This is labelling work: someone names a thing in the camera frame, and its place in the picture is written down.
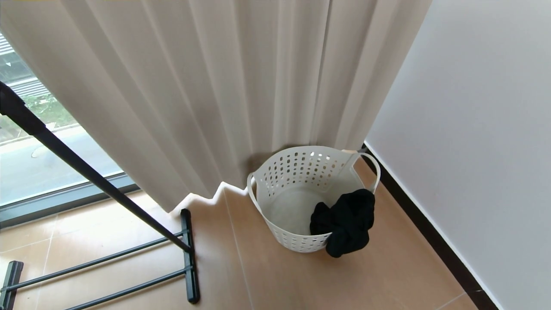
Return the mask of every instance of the wall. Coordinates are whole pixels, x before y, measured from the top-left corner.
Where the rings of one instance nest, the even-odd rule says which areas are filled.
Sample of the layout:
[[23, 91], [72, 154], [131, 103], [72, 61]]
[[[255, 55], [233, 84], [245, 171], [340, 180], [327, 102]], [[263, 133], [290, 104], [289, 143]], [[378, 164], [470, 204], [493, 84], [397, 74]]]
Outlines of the wall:
[[502, 309], [551, 309], [551, 2], [434, 0], [367, 143]]

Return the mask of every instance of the beige curtain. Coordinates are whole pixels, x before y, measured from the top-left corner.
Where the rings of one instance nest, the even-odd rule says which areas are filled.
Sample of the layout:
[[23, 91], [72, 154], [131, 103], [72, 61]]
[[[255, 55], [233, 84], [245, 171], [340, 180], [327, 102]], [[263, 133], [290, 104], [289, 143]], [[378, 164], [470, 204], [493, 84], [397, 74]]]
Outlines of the beige curtain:
[[165, 210], [286, 146], [361, 146], [430, 0], [2, 2], [37, 77]]

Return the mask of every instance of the baseboard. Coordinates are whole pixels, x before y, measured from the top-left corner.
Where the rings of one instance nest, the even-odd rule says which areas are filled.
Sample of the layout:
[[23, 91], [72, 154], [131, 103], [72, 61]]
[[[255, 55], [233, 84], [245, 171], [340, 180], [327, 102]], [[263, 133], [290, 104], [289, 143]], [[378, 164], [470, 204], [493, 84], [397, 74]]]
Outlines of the baseboard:
[[[437, 227], [435, 227], [435, 225], [433, 225], [425, 213], [420, 209], [418, 204], [416, 204], [404, 191], [399, 181], [397, 181], [393, 175], [388, 172], [384, 163], [382, 163], [377, 157], [377, 154], [373, 153], [371, 148], [365, 144], [363, 145], [363, 148], [367, 149], [366, 153], [372, 155], [381, 163], [381, 182], [412, 220], [417, 229], [419, 229], [421, 234], [423, 234], [425, 239], [427, 239], [429, 244], [451, 271], [457, 282], [459, 282], [465, 292], [467, 292], [478, 309], [499, 310], [501, 307], [498, 308], [496, 305], [498, 303], [494, 303], [492, 300], [494, 298], [490, 298], [487, 293], [487, 288], [481, 284], [481, 281], [477, 280], [478, 277], [476, 277], [472, 272], [472, 268], [468, 268], [463, 263], [463, 260], [458, 256], [457, 251], [452, 249], [453, 245], [450, 245], [451, 243], [446, 241], [445, 236]], [[371, 162], [365, 157], [363, 159], [369, 165], [371, 170], [375, 171], [375, 167], [371, 164]]]

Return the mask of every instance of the black baseboard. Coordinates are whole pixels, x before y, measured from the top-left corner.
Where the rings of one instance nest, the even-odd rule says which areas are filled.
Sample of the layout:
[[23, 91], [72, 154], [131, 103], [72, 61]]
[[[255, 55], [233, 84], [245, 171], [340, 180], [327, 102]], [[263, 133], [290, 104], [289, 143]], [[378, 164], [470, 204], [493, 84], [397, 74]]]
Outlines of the black baseboard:
[[[367, 149], [366, 153], [375, 157], [366, 145], [363, 145], [362, 149]], [[373, 164], [367, 158], [363, 157], [363, 159], [369, 165], [371, 170], [375, 171]], [[473, 303], [480, 310], [498, 310], [497, 306], [491, 301], [490, 297], [488, 297], [488, 294], [484, 292], [471, 272], [467, 269], [467, 267], [465, 267], [459, 257], [457, 257], [450, 246], [444, 241], [442, 236], [429, 222], [429, 220], [427, 220], [421, 210], [419, 210], [419, 208], [411, 201], [408, 195], [406, 195], [385, 167], [382, 165], [380, 166], [381, 182], [385, 185], [386, 189], [398, 202], [404, 212], [409, 216], [421, 234], [423, 234], [425, 239], [427, 239], [440, 259], [442, 259], [444, 264], [446, 264], [448, 269], [451, 271], [457, 282], [459, 282], [465, 292], [467, 292]]]

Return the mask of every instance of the basket bottom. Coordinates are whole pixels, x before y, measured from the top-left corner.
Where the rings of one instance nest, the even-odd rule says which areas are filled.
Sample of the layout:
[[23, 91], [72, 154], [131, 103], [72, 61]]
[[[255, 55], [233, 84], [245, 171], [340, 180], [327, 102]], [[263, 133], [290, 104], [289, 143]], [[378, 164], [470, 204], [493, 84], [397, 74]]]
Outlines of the basket bottom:
[[325, 199], [318, 191], [309, 188], [288, 189], [277, 195], [263, 212], [279, 228], [309, 236], [310, 217], [319, 202], [325, 202]]

